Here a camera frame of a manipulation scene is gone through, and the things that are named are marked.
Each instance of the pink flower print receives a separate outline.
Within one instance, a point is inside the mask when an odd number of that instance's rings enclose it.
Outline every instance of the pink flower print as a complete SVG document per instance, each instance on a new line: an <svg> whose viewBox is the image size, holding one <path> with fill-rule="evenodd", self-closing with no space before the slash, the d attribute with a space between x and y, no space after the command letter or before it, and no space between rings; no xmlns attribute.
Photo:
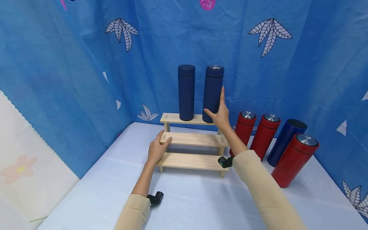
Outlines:
<svg viewBox="0 0 368 230"><path fill-rule="evenodd" d="M212 10L216 0L199 0L204 10Z"/></svg>
<svg viewBox="0 0 368 230"><path fill-rule="evenodd" d="M32 159L28 159L25 155L18 157L15 165L8 166L1 171L1 175L6 177L5 184L12 184L22 176L32 177L32 166L36 161L37 157Z"/></svg>
<svg viewBox="0 0 368 230"><path fill-rule="evenodd" d="M64 2L64 0L61 0L61 3L63 4L63 6L64 6L64 9L65 9L65 10L67 10L67 5L65 5L65 2Z"/></svg>

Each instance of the white tablecloth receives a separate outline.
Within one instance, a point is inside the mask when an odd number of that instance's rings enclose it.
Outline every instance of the white tablecloth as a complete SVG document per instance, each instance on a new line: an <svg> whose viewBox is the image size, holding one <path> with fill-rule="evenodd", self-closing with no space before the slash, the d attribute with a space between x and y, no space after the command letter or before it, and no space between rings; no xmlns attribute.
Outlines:
<svg viewBox="0 0 368 230"><path fill-rule="evenodd" d="M129 125L38 229L113 229L143 168L149 143L161 129L161 125ZM214 133L177 127L171 127L171 131ZM214 148L193 146L170 146L169 151L216 154ZM266 158L263 164L272 171ZM309 229L367 229L314 157L283 190ZM221 179L216 171L165 168L160 174L157 168L150 194L156 191L163 192L164 199L151 209L146 230L266 229L234 169Z"/></svg>

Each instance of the white triangle print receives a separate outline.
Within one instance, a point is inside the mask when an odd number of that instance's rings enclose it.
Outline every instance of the white triangle print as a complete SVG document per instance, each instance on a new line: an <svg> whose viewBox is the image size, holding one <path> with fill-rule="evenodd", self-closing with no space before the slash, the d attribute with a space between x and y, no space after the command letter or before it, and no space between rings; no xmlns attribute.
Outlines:
<svg viewBox="0 0 368 230"><path fill-rule="evenodd" d="M117 109L120 109L120 106L121 106L121 102L116 100L116 106L117 106Z"/></svg>
<svg viewBox="0 0 368 230"><path fill-rule="evenodd" d="M368 91L365 93L364 97L362 100L368 100Z"/></svg>
<svg viewBox="0 0 368 230"><path fill-rule="evenodd" d="M105 77L105 79L107 80L107 82L110 84L110 82L108 81L107 79L107 76L106 76L106 72L102 72L103 76Z"/></svg>
<svg viewBox="0 0 368 230"><path fill-rule="evenodd" d="M346 127L347 127L347 122L344 121L337 129L337 132L340 132L342 135L346 136Z"/></svg>

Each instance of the silver bottle lid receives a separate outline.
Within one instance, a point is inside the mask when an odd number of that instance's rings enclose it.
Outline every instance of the silver bottle lid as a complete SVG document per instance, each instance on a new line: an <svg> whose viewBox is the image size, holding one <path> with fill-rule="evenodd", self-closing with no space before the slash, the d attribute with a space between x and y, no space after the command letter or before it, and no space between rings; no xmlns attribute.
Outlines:
<svg viewBox="0 0 368 230"><path fill-rule="evenodd" d="M280 118L276 115L273 114L265 114L263 116L266 120L271 121L271 122L279 122Z"/></svg>
<svg viewBox="0 0 368 230"><path fill-rule="evenodd" d="M223 69L224 67L222 66L219 66L219 65L211 65L211 66L208 66L209 69L214 69L214 70L220 70L220 69Z"/></svg>
<svg viewBox="0 0 368 230"><path fill-rule="evenodd" d="M313 137L310 137L308 135L305 135L305 134L297 134L295 136L295 138L300 142L302 143L303 145L306 145L306 146L318 146L318 141L316 139L314 139Z"/></svg>
<svg viewBox="0 0 368 230"><path fill-rule="evenodd" d="M240 115L246 119L254 119L255 118L255 114L249 111L243 111L240 113Z"/></svg>

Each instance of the wooden stair rack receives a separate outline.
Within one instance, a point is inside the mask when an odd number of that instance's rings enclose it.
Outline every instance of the wooden stair rack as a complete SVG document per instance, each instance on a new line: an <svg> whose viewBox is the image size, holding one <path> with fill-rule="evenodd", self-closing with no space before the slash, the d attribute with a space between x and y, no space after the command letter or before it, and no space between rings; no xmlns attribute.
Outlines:
<svg viewBox="0 0 368 230"><path fill-rule="evenodd" d="M157 163L160 167L160 172L163 173L164 167L170 168L182 168L182 169L200 169L200 170L212 170L219 171L220 177L224 178L224 172L229 171L229 168L223 168L218 163L219 156L223 156L224 148L229 147L225 137L221 131L218 130L217 134L196 134L196 133L181 133L170 132L170 123L176 124L196 124L196 125L214 125L213 123L207 123L202 120L201 114L195 114L191 121L182 121L179 118L178 113L164 113L162 114L161 123L164 123L165 132L160 140L161 143L165 143L169 137L172 137L172 145L191 145L191 146L207 146L216 147L218 156L214 155L202 155L202 154L189 154L189 153L170 153L165 152L164 156Z"/></svg>

